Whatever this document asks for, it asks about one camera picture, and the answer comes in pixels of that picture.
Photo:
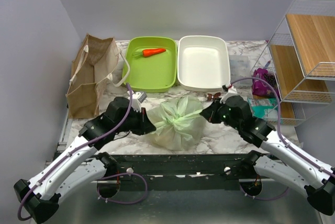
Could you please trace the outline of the teal snack packet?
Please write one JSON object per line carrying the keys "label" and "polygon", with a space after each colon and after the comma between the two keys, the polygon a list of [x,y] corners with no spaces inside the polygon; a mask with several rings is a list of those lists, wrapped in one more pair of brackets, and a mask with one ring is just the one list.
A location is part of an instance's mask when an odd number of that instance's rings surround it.
{"label": "teal snack packet", "polygon": [[254,99],[247,98],[247,101],[252,109],[253,115],[266,121],[277,122],[277,101],[275,98]]}

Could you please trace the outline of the green avocado print plastic bag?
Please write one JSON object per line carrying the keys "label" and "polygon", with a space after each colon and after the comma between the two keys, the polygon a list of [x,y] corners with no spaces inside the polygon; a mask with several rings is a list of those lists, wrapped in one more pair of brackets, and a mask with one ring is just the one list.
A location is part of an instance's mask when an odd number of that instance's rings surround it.
{"label": "green avocado print plastic bag", "polygon": [[189,150],[203,135],[206,120],[200,115],[201,101],[185,95],[162,102],[147,112],[156,131],[148,134],[150,143],[172,151]]}

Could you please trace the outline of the purple snack packet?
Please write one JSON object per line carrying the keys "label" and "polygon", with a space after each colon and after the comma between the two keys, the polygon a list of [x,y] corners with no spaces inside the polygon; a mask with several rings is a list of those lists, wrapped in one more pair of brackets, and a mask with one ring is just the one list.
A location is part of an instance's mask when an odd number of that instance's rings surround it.
{"label": "purple snack packet", "polygon": [[275,94],[280,96],[276,78],[273,72],[267,69],[258,68],[254,71],[253,77],[258,78],[252,82],[252,94],[261,97],[274,98]]}

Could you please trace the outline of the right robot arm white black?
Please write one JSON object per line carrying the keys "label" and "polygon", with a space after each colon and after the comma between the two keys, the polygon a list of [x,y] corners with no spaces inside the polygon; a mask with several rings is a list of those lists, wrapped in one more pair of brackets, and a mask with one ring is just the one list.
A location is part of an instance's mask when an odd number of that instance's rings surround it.
{"label": "right robot arm white black", "polygon": [[245,177],[258,174],[276,180],[302,194],[317,211],[328,216],[334,214],[334,167],[283,137],[279,128],[255,117],[241,96],[231,96],[225,102],[216,98],[200,115],[209,123],[234,128],[244,141],[281,160],[276,164],[259,154],[256,160],[241,164]]}

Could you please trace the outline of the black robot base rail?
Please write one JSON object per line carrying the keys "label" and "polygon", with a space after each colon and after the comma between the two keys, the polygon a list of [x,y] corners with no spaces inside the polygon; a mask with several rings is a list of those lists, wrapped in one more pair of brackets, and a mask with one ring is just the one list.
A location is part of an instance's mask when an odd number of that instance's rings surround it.
{"label": "black robot base rail", "polygon": [[99,153],[80,164],[58,186],[65,196],[93,181],[103,194],[116,191],[238,190],[241,180],[256,178],[255,164],[264,155],[110,155]]}

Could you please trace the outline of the brown jute tote bag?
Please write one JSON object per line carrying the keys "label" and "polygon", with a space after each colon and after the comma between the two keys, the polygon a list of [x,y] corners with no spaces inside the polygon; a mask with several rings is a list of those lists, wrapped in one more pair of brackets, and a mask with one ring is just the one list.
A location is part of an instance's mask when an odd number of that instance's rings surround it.
{"label": "brown jute tote bag", "polygon": [[[117,83],[113,72],[119,58],[127,67],[126,75]],[[90,119],[99,113],[99,104],[108,83],[119,87],[127,79],[130,65],[119,51],[115,38],[100,39],[87,34],[72,61],[71,78],[66,93],[68,117]]]}

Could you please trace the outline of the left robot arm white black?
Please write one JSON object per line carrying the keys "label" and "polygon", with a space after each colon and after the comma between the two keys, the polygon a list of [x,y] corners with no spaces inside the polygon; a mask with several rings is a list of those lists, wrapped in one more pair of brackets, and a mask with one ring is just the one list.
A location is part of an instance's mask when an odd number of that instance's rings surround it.
{"label": "left robot arm white black", "polygon": [[113,178],[118,172],[116,161],[99,151],[121,132],[141,136],[156,130],[141,106],[146,96],[135,92],[131,98],[115,97],[104,113],[84,124],[70,146],[49,166],[29,180],[19,179],[14,191],[19,209],[25,209],[29,216],[19,215],[18,219],[44,223],[72,190],[101,178]]}

